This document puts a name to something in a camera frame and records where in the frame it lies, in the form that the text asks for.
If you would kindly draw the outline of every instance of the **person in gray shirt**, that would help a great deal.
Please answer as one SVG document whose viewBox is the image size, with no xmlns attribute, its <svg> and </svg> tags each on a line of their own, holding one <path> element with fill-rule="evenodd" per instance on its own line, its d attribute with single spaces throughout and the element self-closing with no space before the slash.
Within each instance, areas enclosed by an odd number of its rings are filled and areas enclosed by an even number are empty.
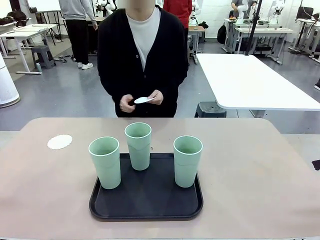
<svg viewBox="0 0 320 240">
<path fill-rule="evenodd" d="M 59 0 L 59 4 L 78 68 L 90 69 L 93 64 L 89 63 L 89 36 L 86 14 L 89 16 L 94 30 L 98 29 L 92 2 L 91 0 Z"/>
<path fill-rule="evenodd" d="M 238 6 L 241 6 L 241 5 L 243 5 L 242 0 L 232 0 L 231 2 L 231 7 L 233 8 L 233 16 L 236 18 L 239 17 Z M 256 1 L 254 0 L 248 1 L 249 9 L 246 12 L 244 12 L 245 19 L 249 18 L 251 7 L 254 7 L 255 5 L 256 5 Z"/>
</svg>

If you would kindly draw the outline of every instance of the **tray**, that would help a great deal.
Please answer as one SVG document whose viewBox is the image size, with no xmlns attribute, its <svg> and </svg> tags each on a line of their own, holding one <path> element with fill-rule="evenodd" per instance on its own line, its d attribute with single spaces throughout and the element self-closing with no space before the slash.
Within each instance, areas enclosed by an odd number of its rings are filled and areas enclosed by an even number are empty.
<svg viewBox="0 0 320 240">
<path fill-rule="evenodd" d="M 144 171 L 134 170 L 129 154 L 121 153 L 120 167 L 121 183 L 115 189 L 102 188 L 97 179 L 89 201 L 95 217 L 106 221 L 183 221 L 200 213 L 204 201 L 198 175 L 191 187 L 179 187 L 172 153 L 151 153 L 150 166 Z"/>
</svg>

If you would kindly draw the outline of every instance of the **cup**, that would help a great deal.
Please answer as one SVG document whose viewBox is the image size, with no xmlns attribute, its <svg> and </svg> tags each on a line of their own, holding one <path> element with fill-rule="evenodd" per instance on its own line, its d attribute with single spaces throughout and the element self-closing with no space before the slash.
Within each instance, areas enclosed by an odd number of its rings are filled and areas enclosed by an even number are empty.
<svg viewBox="0 0 320 240">
<path fill-rule="evenodd" d="M 97 138 L 89 153 L 104 189 L 115 189 L 121 182 L 119 141 L 111 136 Z"/>
<path fill-rule="evenodd" d="M 145 170 L 150 164 L 151 127 L 143 122 L 128 125 L 124 133 L 133 169 Z"/>
<path fill-rule="evenodd" d="M 180 136 L 174 140 L 173 147 L 175 183 L 182 188 L 189 188 L 195 182 L 204 146 L 194 136 Z"/>
</svg>

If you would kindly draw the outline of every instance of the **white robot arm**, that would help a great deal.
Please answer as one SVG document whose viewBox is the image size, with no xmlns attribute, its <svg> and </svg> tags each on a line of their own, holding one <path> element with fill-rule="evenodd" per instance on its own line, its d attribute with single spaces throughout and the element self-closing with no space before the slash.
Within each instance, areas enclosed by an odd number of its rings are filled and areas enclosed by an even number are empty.
<svg viewBox="0 0 320 240">
<path fill-rule="evenodd" d="M 198 0 L 192 0 L 192 13 L 191 13 L 191 19 L 190 19 L 191 26 L 197 25 L 196 11 L 198 11 L 199 9 L 200 9 L 200 6 L 198 4 Z"/>
<path fill-rule="evenodd" d="M 243 0 L 241 6 L 238 6 L 239 17 L 236 21 L 237 24 L 244 24 L 245 12 L 249 9 L 248 0 Z"/>
<path fill-rule="evenodd" d="M 116 5 L 114 4 L 113 0 L 101 0 L 99 1 L 98 5 L 104 7 L 109 15 L 111 15 L 113 13 L 113 10 L 116 9 Z"/>
<path fill-rule="evenodd" d="M 161 8 L 164 7 L 164 0 L 156 0 L 156 4 L 159 5 Z"/>
<path fill-rule="evenodd" d="M 279 24 L 278 17 L 281 15 L 282 10 L 285 8 L 285 4 L 285 0 L 273 0 L 268 14 L 268 18 L 271 17 L 271 25 Z"/>
</svg>

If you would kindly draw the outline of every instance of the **white doily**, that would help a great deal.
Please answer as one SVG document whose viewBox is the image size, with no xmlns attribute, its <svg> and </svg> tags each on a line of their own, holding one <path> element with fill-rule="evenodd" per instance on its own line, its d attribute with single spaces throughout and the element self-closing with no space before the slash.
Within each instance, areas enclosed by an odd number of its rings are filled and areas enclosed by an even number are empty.
<svg viewBox="0 0 320 240">
<path fill-rule="evenodd" d="M 48 141 L 47 146 L 50 149 L 58 150 L 58 149 L 63 149 L 69 146 L 71 143 L 72 143 L 72 136 L 63 134 L 63 135 L 58 135 L 51 138 Z"/>
</svg>

